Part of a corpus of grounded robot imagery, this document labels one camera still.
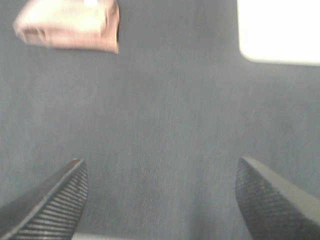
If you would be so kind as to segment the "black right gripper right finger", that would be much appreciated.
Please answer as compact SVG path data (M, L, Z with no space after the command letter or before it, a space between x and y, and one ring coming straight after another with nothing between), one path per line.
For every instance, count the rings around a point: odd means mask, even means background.
M253 158L238 161L235 198L254 240L320 238L320 200Z

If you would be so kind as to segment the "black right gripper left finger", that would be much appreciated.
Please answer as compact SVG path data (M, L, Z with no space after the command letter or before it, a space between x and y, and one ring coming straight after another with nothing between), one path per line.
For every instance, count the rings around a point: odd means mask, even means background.
M74 159L0 208L2 240L70 240L88 199L86 162Z

